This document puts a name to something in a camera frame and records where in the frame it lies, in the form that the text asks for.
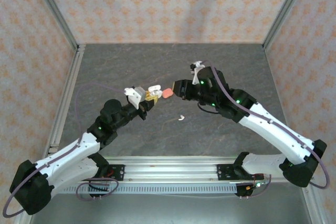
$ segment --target patterned wallpaper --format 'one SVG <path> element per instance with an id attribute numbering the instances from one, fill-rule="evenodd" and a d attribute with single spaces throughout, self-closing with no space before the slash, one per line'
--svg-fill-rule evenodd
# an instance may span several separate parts
<path id="1" fill-rule="evenodd" d="M 284 0 L 56 2 L 79 43 L 261 43 Z"/>
<path id="2" fill-rule="evenodd" d="M 289 125 L 328 144 L 331 187 L 319 190 L 336 223 L 336 0 L 297 0 L 267 57 Z M 318 181 L 324 184 L 321 169 Z"/>
<path id="3" fill-rule="evenodd" d="M 44 0 L 0 0 L 0 7 L 2 208 L 18 165 L 43 155 L 74 52 Z M 0 223 L 14 218 L 1 215 Z"/>

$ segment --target orange object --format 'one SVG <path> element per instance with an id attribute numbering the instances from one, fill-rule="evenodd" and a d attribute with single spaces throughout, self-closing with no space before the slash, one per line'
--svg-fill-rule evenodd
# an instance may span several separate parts
<path id="1" fill-rule="evenodd" d="M 172 89 L 165 89 L 162 92 L 162 97 L 167 99 L 168 97 L 171 97 L 174 94 Z"/>

